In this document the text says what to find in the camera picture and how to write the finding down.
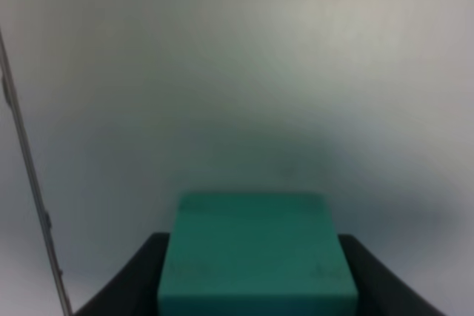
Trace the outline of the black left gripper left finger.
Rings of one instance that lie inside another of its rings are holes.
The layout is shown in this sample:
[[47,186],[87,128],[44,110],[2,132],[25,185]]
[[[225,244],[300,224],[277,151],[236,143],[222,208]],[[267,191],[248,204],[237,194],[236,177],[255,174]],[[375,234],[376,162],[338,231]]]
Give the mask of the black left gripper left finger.
[[158,315],[157,291],[170,235],[153,233],[121,271],[76,315]]

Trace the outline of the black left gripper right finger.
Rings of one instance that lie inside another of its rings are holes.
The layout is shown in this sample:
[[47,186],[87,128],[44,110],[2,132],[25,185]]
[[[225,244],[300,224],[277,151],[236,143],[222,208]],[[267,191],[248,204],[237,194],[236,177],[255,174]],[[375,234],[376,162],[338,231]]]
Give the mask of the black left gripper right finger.
[[358,289],[357,315],[443,315],[391,272],[357,238],[339,235],[338,239]]

